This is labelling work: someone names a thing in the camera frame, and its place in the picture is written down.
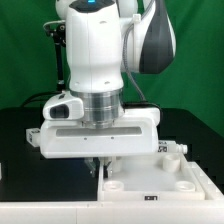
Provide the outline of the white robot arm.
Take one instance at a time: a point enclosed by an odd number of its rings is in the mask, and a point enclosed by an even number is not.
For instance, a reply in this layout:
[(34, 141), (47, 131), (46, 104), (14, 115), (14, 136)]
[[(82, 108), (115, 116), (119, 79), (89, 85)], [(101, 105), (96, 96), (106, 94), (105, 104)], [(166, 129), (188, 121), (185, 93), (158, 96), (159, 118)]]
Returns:
[(164, 0), (144, 0), (145, 12), (115, 0), (75, 0), (66, 12), (69, 89), (43, 108), (40, 150), (46, 158), (100, 158), (114, 168), (124, 156), (158, 150), (160, 110), (121, 101), (122, 71), (158, 74), (175, 57)]

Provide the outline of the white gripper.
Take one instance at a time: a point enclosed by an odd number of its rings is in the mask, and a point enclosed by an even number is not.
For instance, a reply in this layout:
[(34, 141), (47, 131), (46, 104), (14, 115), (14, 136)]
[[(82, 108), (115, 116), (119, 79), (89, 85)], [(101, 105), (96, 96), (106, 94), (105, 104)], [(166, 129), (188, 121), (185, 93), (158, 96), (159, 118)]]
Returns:
[[(158, 150), (158, 108), (126, 109), (110, 128), (89, 129), (78, 121), (45, 121), (41, 127), (40, 150), (45, 158), (105, 157), (103, 177), (113, 174), (116, 156), (140, 156)], [(98, 159), (86, 158), (91, 174)]]

